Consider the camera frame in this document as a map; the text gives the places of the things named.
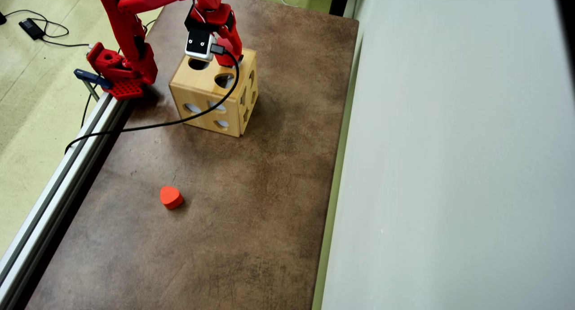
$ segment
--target hole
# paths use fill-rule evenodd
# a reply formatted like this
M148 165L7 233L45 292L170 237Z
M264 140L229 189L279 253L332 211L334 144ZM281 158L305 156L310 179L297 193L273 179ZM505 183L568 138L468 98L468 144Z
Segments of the hole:
M224 130L229 126L228 122L225 120L216 120L214 121L214 124L216 124L216 126L218 126L220 129Z
M188 109L189 111L191 111L193 113L198 114L198 113L202 112L202 110L198 106L192 105L191 103L185 103L183 106L186 107L186 109Z
M215 106L215 105L217 105L217 102L214 102L214 101L208 101L208 103L209 103L209 105L210 105L210 108L213 107L213 106ZM219 106L216 107L216 110L225 111L225 110L226 110L226 107L224 107L224 104L222 103L221 105L219 105Z
M205 68L207 68L210 65L210 62L205 62L205 61L200 61L200 60L196 60L195 58L190 58L190 60L187 62L187 64L195 70L203 70Z
M219 87L227 89L228 87L232 86L232 83L234 82L234 75L232 73L218 74L216 77L214 77L214 81Z
M244 87L244 93L242 94L242 97L240 97L240 105L245 105L246 104L246 88Z
M253 74L254 74L254 73L253 73L253 70L252 70L252 71L250 72L250 80L252 81L252 85L251 85L252 87L253 87L253 77L254 77Z

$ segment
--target orange block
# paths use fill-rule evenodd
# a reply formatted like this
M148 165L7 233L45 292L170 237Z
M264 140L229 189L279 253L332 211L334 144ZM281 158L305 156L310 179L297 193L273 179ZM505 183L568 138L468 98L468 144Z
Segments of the orange block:
M160 191L160 201L162 201L167 209L171 210L181 205L183 197L175 187L165 186L162 187Z

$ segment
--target black cable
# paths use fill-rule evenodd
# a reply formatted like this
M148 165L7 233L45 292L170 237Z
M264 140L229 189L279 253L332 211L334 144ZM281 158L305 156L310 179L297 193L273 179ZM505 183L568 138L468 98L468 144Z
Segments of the black cable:
M240 75L240 67L238 65L238 60L236 60L236 58L234 57L234 55L232 55L230 52L228 52L227 50L224 50L223 52L224 54L230 56L230 58L232 58L232 60L234 60L234 66L236 67L236 80L234 81L234 84L232 85L232 87L230 88L230 90L228 91L228 94L226 94L218 103L216 103L214 106L210 107L207 110L202 111L201 113L189 116L187 118L183 118L180 120L176 120L176 121L170 121L170 122L164 122L162 124L149 124L148 126L140 126L140 127L134 127L134 128L125 128L125 129L121 129L121 130L108 130L107 132L98 132L98 133L92 133L92 134L87 134L84 136L80 136L78 138L76 138L75 140L72 140L68 146L66 146L66 150L64 151L64 153L68 152L68 149L70 147L72 147L72 145L74 145L74 143L76 142L80 142L80 140L92 137L92 136L101 136L101 135L109 135L109 134L119 134L119 133L125 133L125 132L135 132L136 130L144 130L144 129L150 129L150 128L157 128L157 127L164 127L164 126L171 126L172 124L181 124L183 122L201 117L213 110L215 110L218 106L220 106L222 103L224 103L224 101L226 101L226 99L228 99L228 97L230 97L230 95L232 94L232 92L234 91L234 89L236 89L236 86L238 85L238 80L239 80L239 75Z
M148 26L149 26L151 23L155 22L155 21L156 21L156 19L154 19L154 20L150 21L149 23L147 23L147 24L144 26L144 27L146 28L146 30L148 30Z
M42 40L43 42L46 42L48 44L58 44L58 45L64 46L64 47L90 46L90 44L60 44L60 43L51 42L49 40L45 40L42 37L40 37L40 40Z
M64 37L64 36L70 34L70 30L68 30L68 29L66 28L66 26L61 25L61 24L59 24L59 23L57 23L57 22L49 21L46 17L44 17L43 14L37 13L36 11L31 11L31 10L28 10L28 9L21 9L21 10L12 11L11 13L8 13L8 14L4 15L4 17L8 17L9 15L12 15L13 13L22 13L22 12L24 12L24 11L26 11L26 12L28 12L28 13L34 13L35 15L39 15L40 17L43 18L43 19L38 19L38 18L30 18L30 19L33 20L33 21L43 21L43 22L46 23L46 25L44 26L44 30L43 30L43 31L44 31L44 34L45 34L47 37L49 37L49 38L58 38L58 37ZM47 29L48 29L48 25L49 25L50 23L51 23L52 25L56 25L56 26L62 27L63 29L66 30L66 32L65 32L64 34L62 34L62 35L56 35L56 36L54 36L54 35L48 35ZM45 40L45 39L43 39L42 37L40 37L40 39L41 39L43 42L47 42L47 43L49 43L49 44L57 44L57 45L60 45L60 46L65 46L65 47L89 46L89 44L60 44L60 43L55 43L55 42L51 42L51 41Z
M96 89L98 85L94 84L94 86L92 87L92 89ZM84 127L84 119L86 119L86 112L88 112L88 105L90 105L90 98L92 97L92 93L88 93L88 101L86 101L86 106L84 107L84 115L82 115L82 124L80 125L80 128Z

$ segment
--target power cord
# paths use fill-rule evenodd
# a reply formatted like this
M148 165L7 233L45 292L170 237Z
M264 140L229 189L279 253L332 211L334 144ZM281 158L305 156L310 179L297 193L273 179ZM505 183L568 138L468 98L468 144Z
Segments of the power cord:
M94 84L94 86L92 87L92 89L96 89L98 85ZM84 115L82 115L82 124L80 125L80 128L84 127L84 120L86 119L86 113L88 112L88 105L90 105L90 99L92 98L92 93L88 93L88 100L86 101L86 106L84 107Z
M140 126L140 127L134 127L134 128L125 128L125 129L121 129L121 130L108 130L107 132L98 132L98 133L92 133L92 134L87 134L84 136L80 136L78 138L76 138L75 140L72 140L68 146L66 146L66 150L64 151L64 153L68 152L69 148L72 147L72 145L74 145L76 142L80 142L80 140L84 140L86 138L89 137L93 137L93 136L102 136L102 135L109 135L109 134L119 134L119 133L125 133L125 132L135 132L136 130L144 130L144 129L150 129L150 128L157 128L157 127L164 127L164 126L171 126L172 124L181 124L183 122L201 117L213 110L215 110L216 108L218 108L218 106L220 106L222 103L224 103L224 101L226 101L226 99L228 99L228 97L230 97L230 95L232 94L232 92L234 91L234 89L236 89L236 86L238 85L238 80L239 80L239 73L240 73L240 67L238 64L238 60L236 60L236 58L234 57L234 55L232 55L230 52L228 52L224 46L219 46L217 44L213 44L212 47L210 48L210 52L217 54L217 55L228 55L230 56L230 58L232 58L232 60L234 61L234 66L236 68L236 79L234 81L234 84L232 85L232 87L230 88L230 90L228 91L228 94L226 94L218 103L216 103L214 106L210 107L207 110L202 111L201 113L197 113L195 115L189 116L187 118L183 118L180 120L176 120L176 121L170 121L170 122L164 122L162 124L149 124L148 126Z
M45 23L46 23L46 25L44 26L44 29L43 29L43 32L44 32L44 34L45 34L46 37L49 37L49 38L58 38L58 37L64 37L64 36L70 34L70 30L68 30L68 29L66 28L66 26L61 25L61 24L59 24L59 23L57 23L57 22L49 21L49 20L48 20L46 17L44 17L41 13L37 13L36 11L31 11L31 10L28 10L28 9L21 9L21 10L12 11L11 13L7 13L7 14L4 15L4 16L5 16L5 17L8 17L9 15L12 15L13 13L22 13L22 12L34 13L35 15L39 15L40 17L43 18L43 19L31 18L31 20L33 20L33 21L42 21L42 22L45 22ZM65 29L66 32L65 32L64 34L56 35L56 36L54 36L54 35L48 35L48 33L46 32L46 30L48 29L48 25L49 25L49 24L56 25L56 26L60 26L60 27L62 27L63 29ZM43 39L43 37L40 37L40 40L42 40L43 42L49 43L49 44L57 44L57 45L64 46L64 47L89 46L89 44L60 44L60 43L51 42L51 41L49 41L49 40L45 40L45 39Z

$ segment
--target red robot arm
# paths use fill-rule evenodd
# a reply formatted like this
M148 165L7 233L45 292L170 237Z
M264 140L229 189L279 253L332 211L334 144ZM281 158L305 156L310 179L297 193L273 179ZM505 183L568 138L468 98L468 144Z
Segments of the red robot arm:
M137 13L162 7L181 0L100 0L106 10L115 38L123 56L97 43L88 54L88 62L114 85L109 92L117 99L141 97L142 87L156 81L158 68L150 44L144 42L146 34ZM226 47L236 60L242 54L242 42L236 30L234 12L221 0L197 0L190 11L191 19L200 24L217 27L218 44ZM231 58L217 56L220 65L230 66Z

